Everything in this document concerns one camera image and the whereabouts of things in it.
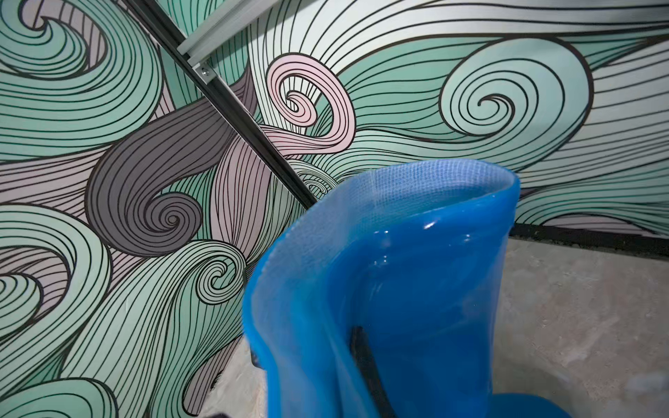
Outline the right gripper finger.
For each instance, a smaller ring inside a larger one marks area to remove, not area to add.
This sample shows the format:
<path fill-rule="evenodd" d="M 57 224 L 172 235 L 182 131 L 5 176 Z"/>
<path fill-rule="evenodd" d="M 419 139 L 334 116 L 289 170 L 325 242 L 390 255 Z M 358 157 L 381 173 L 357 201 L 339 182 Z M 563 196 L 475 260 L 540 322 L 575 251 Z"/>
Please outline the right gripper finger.
<path fill-rule="evenodd" d="M 352 329 L 349 348 L 379 416 L 383 418 L 397 417 L 383 388 L 381 376 L 369 344 L 369 337 L 362 326 L 356 326 Z"/>

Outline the blue boot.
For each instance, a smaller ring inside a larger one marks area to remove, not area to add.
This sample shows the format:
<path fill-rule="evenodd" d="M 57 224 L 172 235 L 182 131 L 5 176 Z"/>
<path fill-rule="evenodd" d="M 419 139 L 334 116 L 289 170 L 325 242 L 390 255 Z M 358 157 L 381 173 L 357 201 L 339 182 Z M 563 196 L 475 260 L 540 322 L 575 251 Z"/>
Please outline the blue boot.
<path fill-rule="evenodd" d="M 381 417 L 349 342 L 362 326 L 397 417 L 562 417 L 492 389 L 493 335 L 520 181 L 432 160 L 341 183 L 263 255 L 244 333 L 271 417 Z"/>

